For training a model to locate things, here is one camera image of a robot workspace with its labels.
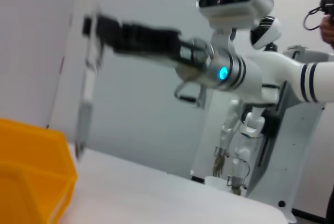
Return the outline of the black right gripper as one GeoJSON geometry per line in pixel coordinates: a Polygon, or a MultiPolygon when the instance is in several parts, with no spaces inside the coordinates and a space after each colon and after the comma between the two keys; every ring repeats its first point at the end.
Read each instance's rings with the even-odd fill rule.
{"type": "MultiPolygon", "coordinates": [[[[92,18],[85,16],[82,24],[84,36],[90,35],[91,23],[92,18]]],[[[175,63],[183,62],[183,58],[180,56],[179,35],[181,32],[178,30],[121,23],[113,18],[98,14],[95,33],[102,51],[107,46],[121,54],[155,57],[175,63]]]]}

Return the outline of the bystander hand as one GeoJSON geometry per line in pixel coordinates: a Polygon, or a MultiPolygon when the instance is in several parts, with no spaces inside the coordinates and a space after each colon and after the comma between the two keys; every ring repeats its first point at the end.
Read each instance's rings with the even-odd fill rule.
{"type": "Polygon", "coordinates": [[[334,48],[334,28],[330,16],[325,16],[319,25],[321,39],[334,48]]]}

